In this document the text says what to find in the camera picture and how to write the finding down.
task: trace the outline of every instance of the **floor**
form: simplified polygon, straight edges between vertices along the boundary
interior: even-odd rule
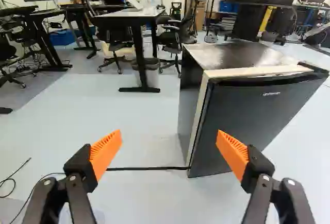
[[[145,46],[146,56],[151,56],[148,39]],[[330,70],[330,58],[321,53],[294,44],[271,46]],[[25,90],[12,84],[0,89],[1,96],[23,99],[13,113],[0,116],[0,178],[32,157],[15,176],[17,185],[10,199],[0,199],[2,223],[13,218],[43,175],[62,172],[65,161],[83,144],[116,129],[122,132],[123,146],[111,167],[184,165],[176,136],[179,79],[175,67],[159,76],[159,94],[119,93],[119,87],[136,84],[129,64],[123,64],[123,75],[117,74],[115,66],[100,74],[96,69],[102,64],[101,56],[87,60],[88,52],[58,52],[74,65],[66,74],[47,83],[43,82],[47,77],[39,75]],[[161,51],[160,57],[168,55]],[[329,102],[327,81],[264,151],[276,165],[277,179],[292,177],[304,185],[318,224],[330,222],[323,211],[330,197]],[[0,195],[10,187],[6,183]],[[240,223],[249,195],[232,173],[188,179],[184,171],[122,171],[105,173],[89,198],[98,223],[197,224]],[[271,207],[267,223],[277,219]],[[64,217],[61,223],[70,219]]]

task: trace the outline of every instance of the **standing desk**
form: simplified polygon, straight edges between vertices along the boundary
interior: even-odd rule
[[[120,25],[126,25],[132,28],[134,46],[136,52],[136,60],[138,64],[141,87],[120,88],[119,92],[146,92],[159,93],[160,89],[148,86],[145,61],[143,56],[143,38],[141,26],[147,23],[151,25],[151,35],[153,41],[153,57],[157,58],[157,36],[156,36],[156,19],[165,11],[165,9],[156,9],[155,7],[144,8],[139,11],[121,10],[114,13],[102,14],[94,17],[94,20],[100,24],[107,24],[109,28]]]
[[[87,56],[87,59],[92,58],[96,55],[96,52],[99,50],[95,45],[95,41],[93,40],[93,35],[89,29],[88,21],[85,16],[86,8],[83,4],[69,4],[69,5],[61,5],[62,9],[65,11],[65,17],[67,19],[68,25],[71,29],[71,32],[75,36],[78,47],[74,48],[75,50],[92,50],[93,52]],[[122,9],[126,9],[129,6],[127,5],[92,5],[92,8],[95,11],[108,11],[115,12]],[[78,25],[78,29],[81,33],[82,40],[85,44],[85,47],[81,47],[74,29],[71,25],[72,21],[76,21]]]
[[[310,9],[310,13],[308,14],[306,21],[304,22],[304,25],[307,25],[311,17],[313,16],[314,10],[324,10],[324,19],[322,22],[325,22],[325,19],[329,15],[330,7],[325,7],[325,6],[317,6],[317,5],[308,5],[308,4],[294,4],[294,6],[297,7],[305,7]]]
[[[56,71],[65,72],[68,68],[72,68],[71,64],[63,64],[59,58],[47,32],[45,31],[42,22],[45,18],[64,14],[64,10],[45,10],[31,13],[25,16],[25,21],[28,28],[36,38],[42,51],[49,62],[49,65],[44,65],[39,68],[39,71]]]

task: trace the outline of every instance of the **black mini fridge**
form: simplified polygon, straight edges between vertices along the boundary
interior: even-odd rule
[[[230,171],[218,130],[264,150],[327,77],[259,43],[185,45],[178,136],[188,177]]]

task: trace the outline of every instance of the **trash can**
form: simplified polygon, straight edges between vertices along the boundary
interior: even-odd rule
[[[159,60],[158,58],[145,58],[144,60],[145,60],[145,73],[146,73],[148,86],[152,88],[157,88],[159,85],[159,79],[158,79]],[[142,86],[142,83],[140,80],[140,74],[136,59],[132,61],[131,65],[134,70],[137,84],[140,87]]]

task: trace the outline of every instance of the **office chair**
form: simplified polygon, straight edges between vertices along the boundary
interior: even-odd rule
[[[21,86],[21,88],[26,88],[26,84],[18,81],[15,79],[15,77],[21,76],[17,73],[7,73],[4,68],[8,67],[10,65],[10,59],[15,57],[16,48],[12,45],[9,45],[7,41],[4,41],[3,37],[0,38],[0,72],[2,74],[2,77],[0,78],[0,88],[7,82],[14,82]]]
[[[119,25],[116,29],[109,29],[108,27],[105,27],[102,23],[98,23],[94,17],[96,16],[96,12],[92,8],[92,5],[90,4],[89,0],[81,0],[82,4],[86,7],[87,12],[87,18],[90,20],[90,22],[97,27],[98,33],[96,36],[106,42],[109,43],[109,51],[113,52],[113,58],[105,58],[104,64],[100,65],[97,68],[98,72],[102,72],[102,68],[112,64],[116,63],[118,67],[118,74],[122,74],[122,69],[119,65],[119,61],[126,61],[125,57],[117,57],[116,51],[125,47],[132,47],[133,45],[133,37],[130,33],[130,30],[128,27],[122,27]]]
[[[122,74],[123,71],[119,65],[119,61],[122,62],[128,62],[128,61],[125,59],[125,56],[118,57],[116,55],[116,51],[125,47],[132,47],[133,39],[130,29],[128,27],[116,28],[116,30],[114,29],[109,30],[102,27],[98,27],[98,29],[99,32],[96,34],[96,36],[100,40],[110,44],[108,50],[113,53],[113,58],[105,58],[104,64],[100,65],[97,68],[97,71],[102,72],[102,68],[111,65],[113,63],[116,63],[118,67],[118,74]]]
[[[180,61],[178,59],[178,54],[182,52],[182,43],[184,44],[195,44],[196,32],[195,32],[195,18],[197,10],[198,0],[190,0],[187,12],[184,18],[179,20],[174,20],[171,16],[160,16],[156,23],[164,24],[163,28],[166,30],[161,33],[157,38],[157,43],[162,45],[162,50],[175,54],[175,60],[165,60],[159,59],[160,63],[165,63],[165,65],[160,66],[159,73],[162,73],[164,68],[169,68],[175,65],[178,72],[178,76],[181,76],[179,69]]]

